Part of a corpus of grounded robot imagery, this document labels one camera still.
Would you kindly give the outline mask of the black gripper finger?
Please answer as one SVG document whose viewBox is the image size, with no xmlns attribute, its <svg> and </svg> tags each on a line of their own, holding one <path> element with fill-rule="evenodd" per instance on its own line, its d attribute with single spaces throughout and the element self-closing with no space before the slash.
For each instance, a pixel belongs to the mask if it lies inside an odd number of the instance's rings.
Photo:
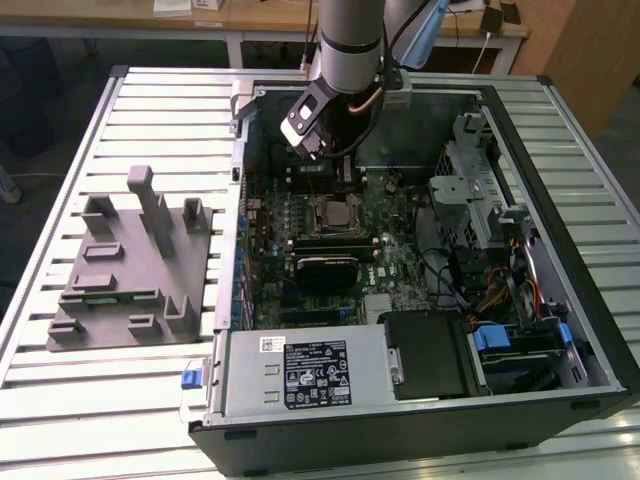
<svg viewBox="0 0 640 480">
<path fill-rule="evenodd" d="M 336 161 L 336 191 L 353 193 L 358 187 L 358 170 L 353 166 L 351 155 L 345 155 Z"/>
</svg>

